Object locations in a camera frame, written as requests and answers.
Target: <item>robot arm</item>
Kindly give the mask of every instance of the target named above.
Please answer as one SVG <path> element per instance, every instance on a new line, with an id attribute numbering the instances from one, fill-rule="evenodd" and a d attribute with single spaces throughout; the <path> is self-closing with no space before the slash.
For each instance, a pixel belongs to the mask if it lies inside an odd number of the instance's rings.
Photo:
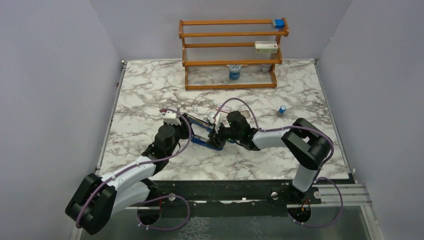
<path id="1" fill-rule="evenodd" d="M 303 118 L 298 118 L 290 128 L 271 131 L 250 127 L 239 111 L 227 115 L 229 127 L 220 122 L 220 116 L 216 119 L 215 123 L 219 128 L 215 126 L 216 131 L 209 134 L 211 144 L 223 146 L 226 141 L 232 140 L 250 151 L 287 147 L 300 163 L 292 185 L 302 193 L 310 188 L 319 167 L 331 150 L 331 143 L 317 133 L 320 131 L 315 126 Z"/>
<path id="2" fill-rule="evenodd" d="M 102 176 L 93 173 L 87 175 L 67 205 L 65 213 L 77 222 L 84 209 L 79 225 L 93 235 L 106 225 L 111 215 L 135 203 L 156 198 L 156 193 L 151 191 L 153 182 L 149 177 L 161 171 L 169 160 L 151 161 L 171 156 L 179 140 L 189 138 L 191 126 L 181 124 L 182 121 L 176 113 L 167 112 L 164 125 L 158 129 L 154 142 L 140 157 L 114 172 Z M 84 208 L 96 190 L 97 193 Z"/>
<path id="3" fill-rule="evenodd" d="M 157 186 L 149 177 L 161 171 L 169 160 L 155 160 L 170 157 L 179 140 L 188 139 L 190 133 L 193 134 L 190 124 L 181 124 L 187 119 L 187 114 L 177 116 L 174 112 L 166 112 L 164 125 L 158 129 L 154 142 L 147 150 L 135 161 L 114 172 L 102 176 L 93 173 L 87 175 L 67 205 L 65 213 L 76 222 L 80 217 L 79 225 L 93 235 L 106 225 L 113 214 L 133 204 L 158 197 Z M 229 113 L 227 120 L 229 127 L 221 123 L 219 116 L 214 124 L 210 124 L 213 130 L 208 135 L 207 144 L 222 148 L 229 141 L 250 151 L 288 147 L 300 162 L 292 181 L 300 193 L 310 188 L 319 166 L 331 149 L 326 139 L 309 131 L 317 129 L 303 118 L 299 118 L 293 125 L 309 130 L 293 127 L 266 132 L 250 127 L 239 111 Z"/>

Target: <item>white box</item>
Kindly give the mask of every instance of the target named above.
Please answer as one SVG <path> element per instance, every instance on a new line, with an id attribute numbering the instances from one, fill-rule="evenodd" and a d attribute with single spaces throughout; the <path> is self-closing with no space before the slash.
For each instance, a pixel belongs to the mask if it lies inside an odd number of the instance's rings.
<path id="1" fill-rule="evenodd" d="M 216 106 L 216 110 L 220 109 L 220 107 L 221 107 L 221 104 L 218 104 L 218 106 Z M 221 112 L 224 112 L 224 113 L 227 113 L 227 114 L 230 113 L 230 110 L 231 110 L 230 106 L 223 106 L 221 108 Z"/>
<path id="2" fill-rule="evenodd" d="M 276 41 L 255 41 L 254 48 L 256 54 L 276 54 L 278 44 Z"/>

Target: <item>shelf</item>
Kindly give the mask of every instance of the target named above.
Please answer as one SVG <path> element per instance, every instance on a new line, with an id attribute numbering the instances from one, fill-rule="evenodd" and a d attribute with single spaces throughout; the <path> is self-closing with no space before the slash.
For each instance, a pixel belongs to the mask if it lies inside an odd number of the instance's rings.
<path id="1" fill-rule="evenodd" d="M 249 65 L 241 68 L 240 77 L 229 78 L 227 66 L 192 66 L 186 73 L 186 90 L 218 90 L 246 88 L 275 88 L 277 79 L 271 68 L 262 72 L 261 65 Z"/>
<path id="2" fill-rule="evenodd" d="M 283 28 L 274 28 L 272 19 L 180 20 L 185 89 L 276 88 L 275 64 L 283 62 L 280 40 L 289 35 L 282 20 Z M 278 52 L 256 53 L 254 42 L 267 36 L 275 36 Z M 229 79 L 230 64 L 244 65 L 239 79 Z M 262 64 L 270 64 L 270 71 L 262 72 Z"/>
<path id="3" fill-rule="evenodd" d="M 198 20 L 182 21 L 179 24 L 179 38 L 199 37 L 235 37 L 235 36 L 285 36 L 289 28 L 284 21 L 284 27 L 274 28 L 272 19 L 241 19 L 241 20 Z"/>
<path id="4" fill-rule="evenodd" d="M 218 66 L 227 64 L 281 64 L 279 53 L 255 53 L 253 42 L 186 44 L 183 66 Z"/>

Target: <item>blue can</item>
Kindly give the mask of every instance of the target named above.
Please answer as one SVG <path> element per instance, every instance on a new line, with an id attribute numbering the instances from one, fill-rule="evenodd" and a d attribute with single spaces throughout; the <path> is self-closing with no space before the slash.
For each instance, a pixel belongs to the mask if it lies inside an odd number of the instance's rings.
<path id="1" fill-rule="evenodd" d="M 228 70 L 229 70 L 229 78 L 230 79 L 232 79 L 232 80 L 239 79 L 240 72 L 242 71 L 242 65 L 230 64 L 228 66 Z"/>
<path id="2" fill-rule="evenodd" d="M 282 118 L 285 111 L 286 111 L 286 106 L 284 105 L 280 106 L 277 111 L 277 117 Z"/>

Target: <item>cable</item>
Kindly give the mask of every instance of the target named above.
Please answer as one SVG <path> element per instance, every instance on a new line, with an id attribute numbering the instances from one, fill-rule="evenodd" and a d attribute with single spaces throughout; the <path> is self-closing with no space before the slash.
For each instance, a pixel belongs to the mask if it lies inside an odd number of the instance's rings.
<path id="1" fill-rule="evenodd" d="M 339 187 L 337 187 L 337 185 L 333 181 L 331 181 L 330 179 L 326 178 L 325 176 L 322 176 L 322 177 L 317 178 L 316 180 L 317 181 L 319 181 L 319 180 L 327 180 L 327 182 L 329 182 L 330 184 L 334 185 L 335 189 L 337 190 L 338 196 L 340 197 L 340 210 L 338 211 L 337 216 L 332 221 L 330 221 L 330 222 L 328 222 L 326 224 L 323 224 L 323 225 L 305 224 L 303 222 L 299 222 L 299 221 L 295 220 L 293 218 L 293 216 L 290 215 L 290 213 L 288 214 L 288 216 L 293 220 L 294 223 L 297 223 L 297 224 L 299 224 L 299 225 L 301 225 L 303 227 L 320 229 L 320 228 L 325 228 L 325 227 L 328 227 L 330 225 L 333 225 L 335 222 L 337 222 L 340 219 L 340 217 L 342 216 L 342 213 L 343 213 L 343 197 L 342 197 L 342 193 L 340 192 Z"/>
<path id="2" fill-rule="evenodd" d="M 244 100 L 241 100 L 238 97 L 230 97 L 227 100 L 225 100 L 223 104 L 221 104 L 221 106 L 219 107 L 218 111 L 216 111 L 215 115 L 213 116 L 213 119 L 215 119 L 218 116 L 218 113 L 221 112 L 221 109 L 225 106 L 225 104 L 231 100 L 237 100 L 239 102 L 242 102 L 249 109 L 250 113 L 252 114 L 254 124 L 256 125 L 256 128 L 259 130 L 260 128 L 259 128 L 258 120 L 256 119 L 256 116 L 255 116 L 255 113 L 253 112 L 253 110 L 251 109 L 251 107 L 249 106 L 247 102 L 245 102 Z"/>
<path id="3" fill-rule="evenodd" d="M 219 107 L 219 109 L 218 109 L 218 111 L 216 111 L 216 113 L 215 113 L 215 115 L 213 116 L 213 118 L 215 119 L 216 118 L 216 116 L 218 115 L 218 113 L 221 111 L 221 109 L 225 106 L 225 104 L 226 103 L 228 103 L 229 101 L 231 101 L 231 100 L 237 100 L 237 101 L 239 101 L 239 102 L 242 102 L 248 109 L 249 109 L 249 111 L 250 111 L 250 113 L 251 113 L 251 115 L 252 115 L 252 118 L 253 118 L 253 120 L 254 120 L 254 124 L 256 125 L 256 128 L 258 129 L 258 131 L 260 131 L 260 132 L 263 132 L 263 133 L 265 133 L 265 132 L 276 132 L 276 131 L 281 131 L 281 130 L 287 130 L 287 129 L 300 129 L 300 130 L 307 130 L 307 131 L 310 131 L 310 132 L 313 132 L 313 133 L 316 133 L 316 134 L 318 134 L 318 135 L 320 135 L 321 137 L 323 137 L 325 140 L 327 140 L 327 142 L 330 144 L 330 147 L 331 147 L 331 152 L 330 152 L 330 154 L 327 156 L 327 158 L 326 159 L 324 159 L 324 161 L 322 161 L 322 163 L 321 163 L 321 165 L 318 167 L 318 171 L 316 172 L 316 174 L 315 174 L 315 176 L 313 177 L 313 180 L 315 181 L 315 179 L 318 177 L 318 175 L 320 174 L 320 172 L 321 172 L 321 168 L 322 168 L 322 166 L 326 163 L 326 162 L 328 162 L 328 160 L 330 160 L 330 158 L 333 156 L 333 154 L 334 154 L 334 143 L 333 143 L 333 141 L 327 136 L 327 135 L 325 135 L 322 131 L 319 131 L 319 130 L 316 130 L 316 129 L 313 129 L 313 128 L 309 128 L 309 127 L 304 127 L 304 126 L 294 126 L 294 125 L 290 125 L 290 126 L 283 126 L 283 127 L 280 127 L 280 128 L 272 128 L 272 129 L 262 129 L 262 128 L 260 128 L 259 127 L 259 124 L 258 124 L 258 120 L 257 120 L 257 118 L 256 118 L 256 116 L 255 116 L 255 113 L 253 112 L 253 110 L 251 109 L 251 107 L 249 106 L 249 104 L 247 103 L 247 102 L 245 102 L 244 100 L 242 100 L 242 99 L 240 99 L 240 98 L 238 98 L 238 97 L 230 97 L 230 98 L 228 98 L 227 100 L 225 100 L 222 104 L 221 104 L 221 106 Z"/>
<path id="4" fill-rule="evenodd" d="M 238 141 L 234 141 L 234 143 L 237 144 L 237 145 L 239 145 L 239 146 L 241 146 L 241 147 L 243 147 L 243 148 L 245 147 L 245 146 L 241 145 Z"/>
<path id="5" fill-rule="evenodd" d="M 190 124 L 189 124 L 189 122 L 187 121 L 187 119 L 181 114 L 181 113 L 179 113 L 179 112 L 177 112 L 177 111 L 175 111 L 175 110 L 173 110 L 173 109 L 169 109 L 169 108 L 164 108 L 164 109 L 161 109 L 160 110 L 160 112 L 161 113 L 163 113 L 163 112 L 167 112 L 167 111 L 170 111 L 170 112 L 173 112 L 173 113 L 175 113 L 175 114 L 177 114 L 180 118 L 182 118 L 182 120 L 184 121 L 184 123 L 187 125 L 187 128 L 188 128 L 188 140 L 187 140 L 187 143 L 182 147 L 182 149 L 181 150 L 179 150 L 177 153 L 175 153 L 175 154 L 173 154 L 173 155 L 171 155 L 171 156 L 167 156 L 167 157 L 164 157 L 164 158 L 161 158 L 161 159 L 156 159 L 156 160 L 150 160 L 150 161 L 143 161 L 143 162 L 140 162 L 138 165 L 145 165 L 145 164 L 154 164 L 154 163 L 157 163 L 157 162 L 161 162 L 161 161 L 165 161 L 165 160 L 168 160 L 168 159 L 171 159 L 171 158 L 173 158 L 173 157 L 175 157 L 175 156 L 177 156 L 177 155 L 179 155 L 180 153 L 182 153 L 187 147 L 188 147 L 188 145 L 189 145 L 189 143 L 192 141 L 192 129 L 191 129 L 191 127 L 190 127 Z M 138 165 L 137 164 L 134 164 L 134 165 L 130 165 L 130 166 L 128 166 L 128 167 L 126 167 L 126 168 L 124 168 L 122 171 L 120 171 L 120 172 L 118 172 L 117 174 L 115 174 L 115 178 L 116 177 L 119 177 L 119 176 L 121 176 L 122 174 L 124 174 L 125 172 L 127 172 L 127 171 L 129 171 L 129 170 L 131 170 L 131 169 L 133 169 L 133 168 L 135 168 L 135 167 L 138 167 Z M 81 226 L 80 226 L 80 220 L 81 220 L 81 218 L 83 217 L 83 215 L 84 215 L 84 212 L 85 212 L 85 210 L 86 210 L 86 208 L 87 208 L 87 206 L 89 205 L 89 203 L 93 200 L 93 198 L 96 196 L 96 194 L 100 191 L 100 189 L 102 189 L 103 188 L 103 186 L 105 186 L 108 182 L 110 182 L 110 181 L 112 181 L 112 179 L 113 179 L 113 177 L 111 176 L 111 177 L 109 177 L 108 179 L 106 179 L 106 180 L 104 180 L 93 192 L 92 192 L 92 194 L 90 195 L 90 197 L 87 199 L 87 201 L 84 203 L 84 205 L 82 206 L 82 208 L 81 208 L 81 211 L 79 211 L 79 214 L 78 214 L 78 216 L 76 217 L 76 220 L 75 220 L 75 227 L 77 228 L 77 229 L 80 229 L 81 228 Z"/>
<path id="6" fill-rule="evenodd" d="M 302 208 L 302 212 L 304 211 L 304 205 L 308 203 L 309 207 L 311 207 L 311 203 L 309 202 L 309 198 L 306 198 L 306 200 L 303 202 L 301 208 Z"/>
<path id="7" fill-rule="evenodd" d="M 177 142 L 177 144 L 178 144 L 178 151 L 176 151 L 176 152 L 178 153 L 181 149 L 181 144 L 179 142 Z"/>
<path id="8" fill-rule="evenodd" d="M 166 198 L 177 198 L 177 199 L 181 199 L 181 200 L 183 200 L 184 201 L 184 203 L 185 203 L 185 205 L 187 206 L 187 216 L 185 217 L 185 219 L 184 219 L 184 221 L 182 221 L 182 223 L 180 223 L 178 226 L 174 226 L 174 227 L 165 227 L 165 228 L 163 228 L 163 227 L 155 227 L 155 226 L 150 226 L 150 225 L 144 225 L 143 223 L 142 223 L 142 221 L 140 220 L 140 216 L 139 216 L 139 214 L 137 214 L 137 220 L 138 220 L 138 226 L 140 227 L 140 226 L 143 226 L 143 227 L 146 227 L 147 229 L 154 229 L 154 230 L 161 230 L 161 231 L 172 231 L 172 230 L 176 230 L 176 229 L 179 229 L 179 228 L 181 228 L 182 226 L 184 226 L 188 221 L 189 221 L 189 218 L 190 218 L 190 205 L 189 205 L 189 203 L 187 202 L 187 200 L 185 200 L 182 196 L 178 196 L 178 195 L 166 195 L 166 196 L 160 196 L 160 197 L 157 197 L 157 198 L 154 198 L 154 199 L 151 199 L 151 200 L 147 200 L 147 201 L 144 201 L 144 202 L 141 202 L 142 204 L 148 204 L 148 203 L 151 203 L 151 202 L 154 202 L 154 201 L 157 201 L 157 200 L 160 200 L 160 199 L 166 199 Z"/>

